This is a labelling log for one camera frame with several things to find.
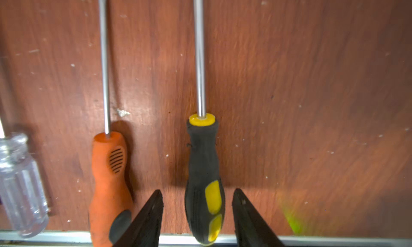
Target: orange handle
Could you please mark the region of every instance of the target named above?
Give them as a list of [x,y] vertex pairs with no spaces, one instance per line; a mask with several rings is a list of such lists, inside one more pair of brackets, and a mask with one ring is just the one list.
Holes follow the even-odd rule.
[[110,138],[105,133],[94,137],[95,188],[89,208],[94,247],[111,247],[131,223],[133,201],[124,181],[126,161],[126,142],[119,132],[111,132]]

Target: transparent plastic handle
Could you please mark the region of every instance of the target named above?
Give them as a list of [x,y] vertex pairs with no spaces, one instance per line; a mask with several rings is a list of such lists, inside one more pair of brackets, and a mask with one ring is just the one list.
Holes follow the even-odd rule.
[[28,238],[43,231],[49,217],[37,163],[27,152],[27,136],[21,137],[0,142],[0,198],[13,229]]

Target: yellow inlay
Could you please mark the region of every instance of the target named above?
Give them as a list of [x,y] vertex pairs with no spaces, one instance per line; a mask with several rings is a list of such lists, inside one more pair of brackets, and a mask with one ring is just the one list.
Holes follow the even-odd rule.
[[222,207],[222,196],[220,196],[219,181],[211,182],[205,189],[206,203],[209,213],[217,214]]
[[222,214],[217,215],[209,224],[209,242],[214,242],[222,228]]
[[215,123],[215,121],[215,116],[209,113],[206,113],[205,119],[200,119],[197,114],[193,114],[189,117],[189,123],[192,126],[211,126]]

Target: yellow ring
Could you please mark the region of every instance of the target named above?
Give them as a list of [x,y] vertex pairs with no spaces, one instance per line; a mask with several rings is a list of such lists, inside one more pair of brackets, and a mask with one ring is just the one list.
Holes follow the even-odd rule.
[[192,126],[211,126],[215,123],[215,121],[215,116],[209,113],[206,113],[205,119],[200,119],[197,114],[193,114],[189,117],[189,123]]

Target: brown wooden table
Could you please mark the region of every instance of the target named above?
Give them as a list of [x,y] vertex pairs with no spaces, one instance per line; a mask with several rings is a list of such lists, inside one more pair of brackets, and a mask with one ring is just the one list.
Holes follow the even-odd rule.
[[[412,237],[411,2],[205,0],[224,233],[240,187],[280,235],[290,224],[300,235]],[[136,208],[160,188],[162,232],[188,233],[192,0],[109,6],[113,127],[129,144]],[[91,141],[103,131],[97,0],[0,0],[0,12],[0,95],[41,167],[48,229],[88,230]]]

